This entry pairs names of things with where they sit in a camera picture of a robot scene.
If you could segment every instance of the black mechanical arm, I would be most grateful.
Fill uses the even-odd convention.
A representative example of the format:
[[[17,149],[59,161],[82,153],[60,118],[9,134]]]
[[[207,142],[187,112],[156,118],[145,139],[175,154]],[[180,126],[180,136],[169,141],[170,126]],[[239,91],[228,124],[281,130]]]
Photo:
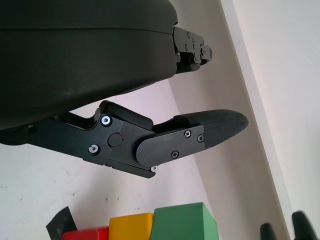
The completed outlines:
[[[158,165],[241,132],[248,121],[232,110],[158,125],[109,101],[91,118],[69,112],[210,62],[204,39],[177,23],[168,0],[2,0],[0,143],[151,178]]]

